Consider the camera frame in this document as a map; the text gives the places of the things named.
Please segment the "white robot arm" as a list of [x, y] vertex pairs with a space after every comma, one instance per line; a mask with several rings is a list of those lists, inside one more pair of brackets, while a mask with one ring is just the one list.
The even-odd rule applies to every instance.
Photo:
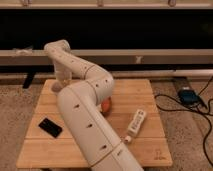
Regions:
[[144, 171], [137, 159], [98, 110], [114, 88], [112, 75], [73, 55], [69, 43], [48, 43], [44, 51], [55, 64], [62, 89], [57, 106], [92, 171]]

